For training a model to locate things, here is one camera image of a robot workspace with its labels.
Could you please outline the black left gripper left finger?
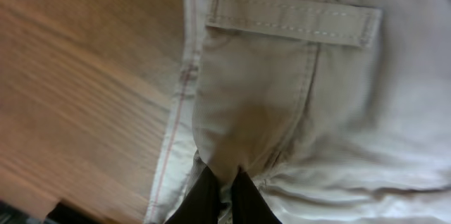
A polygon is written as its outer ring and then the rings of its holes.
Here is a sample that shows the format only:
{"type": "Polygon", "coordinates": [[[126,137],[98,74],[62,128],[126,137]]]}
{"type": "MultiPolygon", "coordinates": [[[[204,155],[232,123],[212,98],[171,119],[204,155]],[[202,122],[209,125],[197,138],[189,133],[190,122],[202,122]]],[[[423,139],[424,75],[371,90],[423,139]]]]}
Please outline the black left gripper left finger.
{"type": "Polygon", "coordinates": [[[218,180],[206,167],[166,224],[217,224],[220,208],[218,180]]]}

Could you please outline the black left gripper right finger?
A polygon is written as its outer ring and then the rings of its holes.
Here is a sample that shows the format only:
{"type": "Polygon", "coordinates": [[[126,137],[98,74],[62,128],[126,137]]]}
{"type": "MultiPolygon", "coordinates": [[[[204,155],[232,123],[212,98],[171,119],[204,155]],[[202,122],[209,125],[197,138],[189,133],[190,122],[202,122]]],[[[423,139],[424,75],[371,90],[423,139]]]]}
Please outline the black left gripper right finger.
{"type": "Polygon", "coordinates": [[[233,224],[281,224],[241,167],[233,180],[231,199],[233,224]]]}

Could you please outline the beige cargo shorts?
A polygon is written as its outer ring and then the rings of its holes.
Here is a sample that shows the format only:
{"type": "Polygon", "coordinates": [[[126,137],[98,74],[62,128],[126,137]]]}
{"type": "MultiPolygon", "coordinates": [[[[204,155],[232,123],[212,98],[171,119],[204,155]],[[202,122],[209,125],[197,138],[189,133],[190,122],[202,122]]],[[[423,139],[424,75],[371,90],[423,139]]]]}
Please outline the beige cargo shorts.
{"type": "Polygon", "coordinates": [[[146,223],[210,170],[282,223],[450,222],[450,0],[184,0],[146,223]]]}

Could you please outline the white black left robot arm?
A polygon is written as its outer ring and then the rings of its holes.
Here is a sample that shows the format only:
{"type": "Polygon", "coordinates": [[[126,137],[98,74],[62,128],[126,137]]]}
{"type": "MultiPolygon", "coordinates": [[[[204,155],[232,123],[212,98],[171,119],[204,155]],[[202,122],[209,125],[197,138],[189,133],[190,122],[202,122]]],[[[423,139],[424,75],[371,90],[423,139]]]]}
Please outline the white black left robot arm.
{"type": "MultiPolygon", "coordinates": [[[[238,170],[231,187],[232,223],[279,224],[264,198],[242,169],[238,170]]],[[[221,210],[219,182],[210,168],[205,167],[196,183],[165,224],[218,224],[221,210]]],[[[44,219],[33,218],[11,205],[1,203],[1,224],[101,224],[93,216],[58,203],[44,219]]]]}

